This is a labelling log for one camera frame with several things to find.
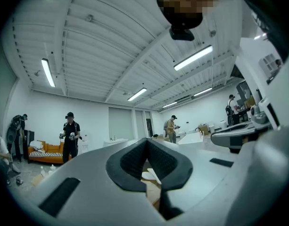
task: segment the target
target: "khaki pants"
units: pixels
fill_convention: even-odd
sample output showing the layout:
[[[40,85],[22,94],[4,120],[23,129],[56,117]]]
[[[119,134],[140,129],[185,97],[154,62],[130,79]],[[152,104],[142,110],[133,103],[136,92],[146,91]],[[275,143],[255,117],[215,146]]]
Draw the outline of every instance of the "khaki pants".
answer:
[[[169,142],[176,143],[176,133],[168,134]]]

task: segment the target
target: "black and white striped fabric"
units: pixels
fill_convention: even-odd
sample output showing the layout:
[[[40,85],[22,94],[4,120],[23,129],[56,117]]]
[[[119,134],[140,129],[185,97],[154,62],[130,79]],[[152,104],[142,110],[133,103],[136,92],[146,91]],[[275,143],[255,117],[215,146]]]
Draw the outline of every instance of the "black and white striped fabric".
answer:
[[[63,156],[62,153],[40,153],[40,152],[31,152],[29,157],[56,157]]]

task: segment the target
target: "ceiling light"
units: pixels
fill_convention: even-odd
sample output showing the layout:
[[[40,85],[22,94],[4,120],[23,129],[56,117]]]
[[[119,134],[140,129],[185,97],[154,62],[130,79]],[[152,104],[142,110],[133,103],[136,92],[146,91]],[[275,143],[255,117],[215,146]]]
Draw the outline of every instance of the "ceiling light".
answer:
[[[206,93],[206,92],[208,92],[208,91],[210,91],[210,90],[212,90],[212,88],[209,88],[209,89],[203,90],[202,92],[199,92],[199,93],[197,93],[197,94],[195,94],[195,95],[193,95],[193,96],[201,95],[201,94]]]
[[[45,74],[46,74],[46,77],[48,79],[50,86],[55,87],[55,84],[51,75],[50,67],[49,67],[49,61],[43,58],[41,60],[41,64],[42,64],[42,67],[44,68],[44,71],[45,71]]]
[[[147,91],[147,89],[146,88],[142,88],[135,95],[133,95],[131,98],[129,98],[128,101],[134,100],[136,97],[138,97],[139,95],[143,94],[145,91]]]
[[[180,63],[176,64],[174,66],[174,69],[175,70],[180,70],[182,69],[183,67],[189,65],[190,63],[196,61],[197,59],[205,56],[206,54],[209,54],[210,52],[213,51],[213,48],[211,45],[207,46],[206,48],[204,49],[201,49],[200,51],[198,51],[197,53],[189,56],[188,58],[184,59],[183,61],[181,61]]]
[[[162,108],[169,107],[169,106],[174,105],[174,104],[176,104],[176,103],[177,103],[177,102],[173,102],[173,103],[171,103],[171,104],[169,104],[169,105],[163,106]]]

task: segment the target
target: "black backpack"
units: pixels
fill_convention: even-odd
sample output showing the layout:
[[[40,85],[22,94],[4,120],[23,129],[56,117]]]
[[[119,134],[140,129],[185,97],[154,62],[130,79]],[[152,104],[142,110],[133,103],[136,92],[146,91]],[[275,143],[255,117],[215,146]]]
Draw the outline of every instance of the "black backpack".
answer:
[[[225,110],[226,110],[226,114],[227,116],[232,116],[234,114],[233,110],[230,107],[230,102],[229,104],[226,106]]]

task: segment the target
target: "tan shirt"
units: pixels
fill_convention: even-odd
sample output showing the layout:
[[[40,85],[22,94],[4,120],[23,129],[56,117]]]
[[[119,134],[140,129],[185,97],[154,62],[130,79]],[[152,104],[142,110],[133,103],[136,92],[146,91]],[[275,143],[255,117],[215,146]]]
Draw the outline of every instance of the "tan shirt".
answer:
[[[168,128],[168,127],[174,127],[174,122],[171,120],[167,121],[167,127],[166,127],[166,132],[167,134],[173,134],[174,129],[173,128]]]

